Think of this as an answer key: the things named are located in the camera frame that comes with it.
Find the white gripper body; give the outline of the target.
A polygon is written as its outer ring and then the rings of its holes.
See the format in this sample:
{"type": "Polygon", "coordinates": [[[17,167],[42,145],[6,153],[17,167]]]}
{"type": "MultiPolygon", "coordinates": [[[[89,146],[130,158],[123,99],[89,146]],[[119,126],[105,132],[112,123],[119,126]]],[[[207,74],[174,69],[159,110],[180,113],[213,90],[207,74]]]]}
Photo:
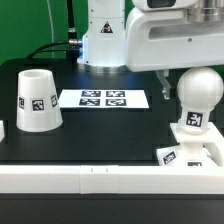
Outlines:
{"type": "Polygon", "coordinates": [[[224,64],[224,0],[132,0],[125,59],[132,71],[224,64]]]}

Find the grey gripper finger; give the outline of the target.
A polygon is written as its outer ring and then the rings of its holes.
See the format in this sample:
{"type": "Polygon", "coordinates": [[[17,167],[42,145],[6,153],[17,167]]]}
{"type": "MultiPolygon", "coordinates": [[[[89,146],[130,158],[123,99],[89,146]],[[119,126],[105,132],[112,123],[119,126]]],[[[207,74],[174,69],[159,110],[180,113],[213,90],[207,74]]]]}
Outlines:
{"type": "Polygon", "coordinates": [[[161,85],[163,86],[162,94],[166,100],[170,98],[170,90],[171,85],[169,84],[167,78],[169,77],[168,70],[157,70],[156,75],[158,80],[160,81],[161,85]]]}

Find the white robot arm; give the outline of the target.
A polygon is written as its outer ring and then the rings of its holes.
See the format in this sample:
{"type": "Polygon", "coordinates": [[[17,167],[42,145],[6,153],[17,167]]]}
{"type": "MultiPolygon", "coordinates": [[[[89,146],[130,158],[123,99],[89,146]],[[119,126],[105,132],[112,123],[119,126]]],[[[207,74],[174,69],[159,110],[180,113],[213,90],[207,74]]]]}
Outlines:
{"type": "Polygon", "coordinates": [[[166,99],[171,69],[224,64],[224,0],[88,0],[79,67],[154,71],[166,99]]]}

